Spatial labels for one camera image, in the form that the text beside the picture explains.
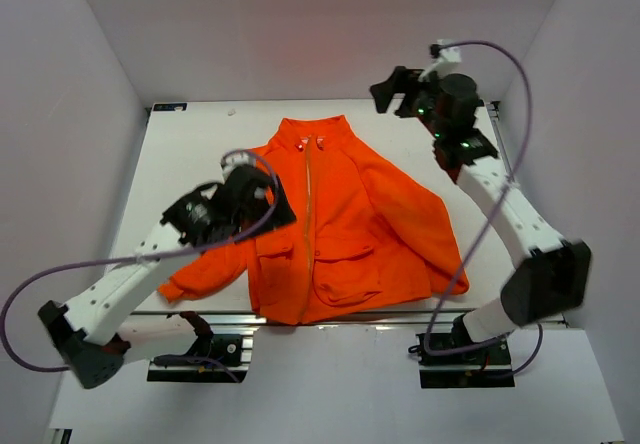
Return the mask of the orange jacket with pink lining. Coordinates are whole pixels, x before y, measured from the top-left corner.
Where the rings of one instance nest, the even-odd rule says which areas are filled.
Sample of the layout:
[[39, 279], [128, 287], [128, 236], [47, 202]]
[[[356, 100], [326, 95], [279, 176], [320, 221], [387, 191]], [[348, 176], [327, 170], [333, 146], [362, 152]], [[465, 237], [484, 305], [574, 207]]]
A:
[[286, 118], [258, 152], [295, 222], [205, 253], [160, 286], [166, 301], [204, 298], [246, 275], [255, 313], [299, 325], [467, 292], [442, 199], [369, 148], [344, 117]]

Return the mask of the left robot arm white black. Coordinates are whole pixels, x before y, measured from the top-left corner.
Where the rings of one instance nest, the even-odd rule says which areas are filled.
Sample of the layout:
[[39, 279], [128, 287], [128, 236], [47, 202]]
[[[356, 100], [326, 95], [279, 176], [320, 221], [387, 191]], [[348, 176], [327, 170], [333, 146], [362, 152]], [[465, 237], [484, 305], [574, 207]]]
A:
[[178, 198], [131, 257], [64, 303], [49, 301], [38, 316], [69, 370], [85, 389], [110, 380], [124, 365], [158, 360], [165, 366], [223, 370], [211, 326], [194, 311], [158, 324], [133, 311], [169, 277], [208, 250], [256, 238], [296, 220], [280, 179], [261, 158], [229, 164], [221, 182]]

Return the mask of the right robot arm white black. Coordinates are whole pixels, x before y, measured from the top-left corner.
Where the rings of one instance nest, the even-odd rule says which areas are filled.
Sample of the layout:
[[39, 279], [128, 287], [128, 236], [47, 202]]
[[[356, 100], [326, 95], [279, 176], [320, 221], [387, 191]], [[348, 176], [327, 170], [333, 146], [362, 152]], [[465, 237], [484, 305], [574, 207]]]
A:
[[398, 66], [370, 93], [379, 113], [402, 97], [396, 115], [417, 118], [433, 136], [439, 167], [482, 211], [514, 266], [497, 298], [455, 319], [451, 346], [440, 353], [472, 363], [512, 331], [581, 307], [592, 252], [549, 225], [508, 177], [498, 149], [476, 126], [475, 81]]

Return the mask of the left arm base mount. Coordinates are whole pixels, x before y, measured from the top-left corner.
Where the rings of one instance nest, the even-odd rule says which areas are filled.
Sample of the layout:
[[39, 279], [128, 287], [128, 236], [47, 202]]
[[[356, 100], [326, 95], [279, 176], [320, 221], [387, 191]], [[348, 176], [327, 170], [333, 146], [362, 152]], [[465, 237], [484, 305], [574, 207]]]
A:
[[148, 382], [236, 383], [244, 381], [251, 361], [253, 332], [250, 329], [212, 328], [197, 335], [184, 358], [154, 358], [148, 367]]

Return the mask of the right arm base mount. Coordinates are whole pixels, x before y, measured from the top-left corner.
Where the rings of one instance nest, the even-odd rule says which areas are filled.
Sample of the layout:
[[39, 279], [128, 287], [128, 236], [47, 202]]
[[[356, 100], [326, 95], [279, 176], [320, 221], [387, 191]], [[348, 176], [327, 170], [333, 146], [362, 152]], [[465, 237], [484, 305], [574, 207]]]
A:
[[498, 344], [471, 353], [433, 356], [424, 350], [425, 334], [416, 335], [408, 348], [417, 362], [422, 389], [513, 388], [512, 359], [508, 344]]

